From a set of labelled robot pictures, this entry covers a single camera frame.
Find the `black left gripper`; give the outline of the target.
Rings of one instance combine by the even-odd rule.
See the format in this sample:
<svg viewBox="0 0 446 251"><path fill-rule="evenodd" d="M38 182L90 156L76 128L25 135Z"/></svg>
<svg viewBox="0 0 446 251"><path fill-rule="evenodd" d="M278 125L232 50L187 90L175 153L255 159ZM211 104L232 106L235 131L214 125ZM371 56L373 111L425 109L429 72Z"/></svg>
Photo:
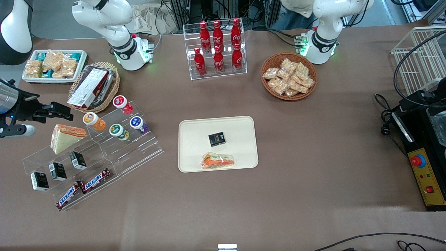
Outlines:
<svg viewBox="0 0 446 251"><path fill-rule="evenodd" d="M443 112L445 111L446 78L442 78L436 87L427 92L418 90L404 96L401 91L398 91L398 94L402 98L398 105L399 114L407 114L424 108L432 108L436 112Z"/></svg>

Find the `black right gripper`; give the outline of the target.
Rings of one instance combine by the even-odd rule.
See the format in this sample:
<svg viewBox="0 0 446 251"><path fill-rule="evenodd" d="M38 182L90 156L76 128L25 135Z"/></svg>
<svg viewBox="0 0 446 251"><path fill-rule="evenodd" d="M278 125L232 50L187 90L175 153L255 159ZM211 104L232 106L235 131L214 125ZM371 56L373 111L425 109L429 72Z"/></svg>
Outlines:
<svg viewBox="0 0 446 251"><path fill-rule="evenodd" d="M38 101L39 95L25 91L19 91L15 109L15 119L18 121L36 121L46 123L47 119L59 118L73 121L70 107L52 101L42 104Z"/></svg>

